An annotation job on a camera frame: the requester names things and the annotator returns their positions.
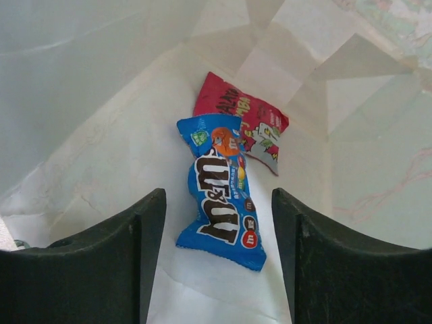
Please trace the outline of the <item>green patterned paper bag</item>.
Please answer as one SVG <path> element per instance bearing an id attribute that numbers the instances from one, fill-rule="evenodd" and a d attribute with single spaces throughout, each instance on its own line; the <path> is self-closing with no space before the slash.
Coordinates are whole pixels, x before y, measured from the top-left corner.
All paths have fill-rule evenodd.
<path id="1" fill-rule="evenodd" d="M 283 111 L 250 159 L 260 273 L 175 246 L 194 219 L 176 128 L 208 72 Z M 431 246 L 430 1 L 2 1 L 1 215 L 46 246 L 154 188 L 167 216 L 149 323 L 289 323 L 271 191 Z"/>

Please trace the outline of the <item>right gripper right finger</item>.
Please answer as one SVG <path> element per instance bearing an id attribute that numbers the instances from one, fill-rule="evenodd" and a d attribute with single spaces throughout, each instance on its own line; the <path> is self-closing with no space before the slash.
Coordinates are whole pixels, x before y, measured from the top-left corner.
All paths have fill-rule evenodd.
<path id="1" fill-rule="evenodd" d="M 430 323 L 431 251 L 384 242 L 281 188 L 271 208 L 293 323 Z"/>

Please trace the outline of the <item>red snack packet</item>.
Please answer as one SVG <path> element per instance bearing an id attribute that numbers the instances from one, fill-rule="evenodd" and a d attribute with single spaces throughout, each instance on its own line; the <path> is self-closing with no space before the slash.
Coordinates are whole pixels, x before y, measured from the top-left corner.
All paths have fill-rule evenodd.
<path id="1" fill-rule="evenodd" d="M 241 117 L 241 139 L 246 154 L 265 164 L 275 175 L 279 174 L 279 141 L 289 126 L 286 115 L 209 72 L 198 94 L 193 115 L 212 113 Z"/>

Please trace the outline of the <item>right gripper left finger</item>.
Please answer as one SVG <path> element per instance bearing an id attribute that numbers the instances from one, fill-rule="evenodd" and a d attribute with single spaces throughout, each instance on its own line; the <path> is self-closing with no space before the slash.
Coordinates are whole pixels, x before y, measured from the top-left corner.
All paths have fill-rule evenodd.
<path id="1" fill-rule="evenodd" d="M 46 248 L 1 252 L 2 323 L 145 323 L 166 215 L 158 188 Z"/>

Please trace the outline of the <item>blue colourful snack packet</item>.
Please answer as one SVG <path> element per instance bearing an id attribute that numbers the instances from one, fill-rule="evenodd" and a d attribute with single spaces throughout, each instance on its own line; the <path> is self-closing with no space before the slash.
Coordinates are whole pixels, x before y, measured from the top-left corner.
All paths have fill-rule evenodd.
<path id="1" fill-rule="evenodd" d="M 197 203 L 196 220 L 180 233 L 177 247 L 261 271 L 267 255 L 250 197 L 241 119 L 214 113 L 181 119 L 176 126 L 194 156 L 188 189 Z"/>

